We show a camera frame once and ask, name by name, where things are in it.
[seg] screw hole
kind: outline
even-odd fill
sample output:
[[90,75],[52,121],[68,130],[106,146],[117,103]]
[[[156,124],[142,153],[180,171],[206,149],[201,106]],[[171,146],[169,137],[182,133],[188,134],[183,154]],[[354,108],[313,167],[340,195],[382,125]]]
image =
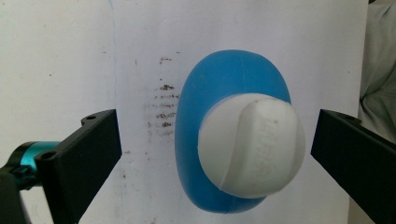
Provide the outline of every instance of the screw hole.
[[346,119],[355,120],[355,118],[353,118],[353,117],[351,117],[351,116],[348,116],[348,115],[346,115]]
[[49,160],[56,155],[55,151],[49,151],[41,155],[41,160]]

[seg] white cap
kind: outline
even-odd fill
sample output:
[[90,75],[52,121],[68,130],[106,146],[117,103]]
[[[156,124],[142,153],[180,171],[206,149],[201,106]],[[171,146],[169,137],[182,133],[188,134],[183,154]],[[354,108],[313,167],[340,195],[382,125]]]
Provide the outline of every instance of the white cap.
[[247,93],[206,114],[198,139],[200,163],[219,189],[260,198],[283,189],[304,159],[304,131],[289,103]]

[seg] cyan component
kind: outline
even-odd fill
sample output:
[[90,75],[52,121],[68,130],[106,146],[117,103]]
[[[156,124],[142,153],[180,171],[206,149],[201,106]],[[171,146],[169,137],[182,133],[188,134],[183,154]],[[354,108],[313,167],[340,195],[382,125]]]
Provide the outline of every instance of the cyan component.
[[35,166],[35,156],[47,150],[51,150],[59,145],[60,142],[35,142],[27,148],[21,159],[21,166],[28,165],[37,172]]

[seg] white backdrop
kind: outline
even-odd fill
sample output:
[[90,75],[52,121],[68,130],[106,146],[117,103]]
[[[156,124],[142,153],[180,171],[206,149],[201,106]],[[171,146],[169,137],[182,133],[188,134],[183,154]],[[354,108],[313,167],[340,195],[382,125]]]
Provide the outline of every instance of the white backdrop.
[[[0,1],[0,164],[116,107],[123,156],[80,223],[347,223],[347,194],[309,151],[320,108],[357,116],[366,12],[361,0]],[[272,61],[307,143],[296,178],[236,215],[196,208],[174,156],[182,85],[221,49]],[[34,223],[52,222],[42,189],[23,198]]]

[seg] dark stain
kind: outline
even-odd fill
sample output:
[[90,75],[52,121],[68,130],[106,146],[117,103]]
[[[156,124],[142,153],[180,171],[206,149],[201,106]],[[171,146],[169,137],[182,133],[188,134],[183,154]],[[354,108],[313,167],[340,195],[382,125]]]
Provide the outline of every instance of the dark stain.
[[177,98],[177,99],[178,99],[178,97],[179,97],[178,95],[174,95],[174,94],[171,94],[171,95],[162,95],[162,96],[161,96],[161,99],[164,99],[164,98],[165,98],[165,99],[170,99],[170,98]]
[[172,61],[172,59],[162,56],[161,59],[160,59],[160,64],[163,64],[163,62],[165,62],[165,61],[170,62],[170,61]]
[[165,104],[165,103],[160,104],[160,107],[169,107],[169,108],[171,108],[171,107],[174,107],[174,106],[175,106],[175,105]]
[[170,135],[172,135],[173,133],[174,133],[174,131],[170,130],[170,131],[163,132],[163,133],[161,134],[161,136],[170,136]]
[[176,113],[169,113],[169,114],[162,113],[162,114],[156,115],[155,117],[157,119],[170,119],[170,118],[173,118],[175,115],[176,115]]
[[164,123],[163,123],[163,127],[164,127],[164,128],[169,127],[169,126],[172,126],[172,124],[171,124],[171,123],[168,123],[168,122],[164,122]]
[[160,90],[162,90],[162,91],[170,91],[170,90],[172,90],[172,89],[174,89],[175,87],[173,87],[173,86],[169,86],[169,85],[163,85],[162,87],[160,87]]

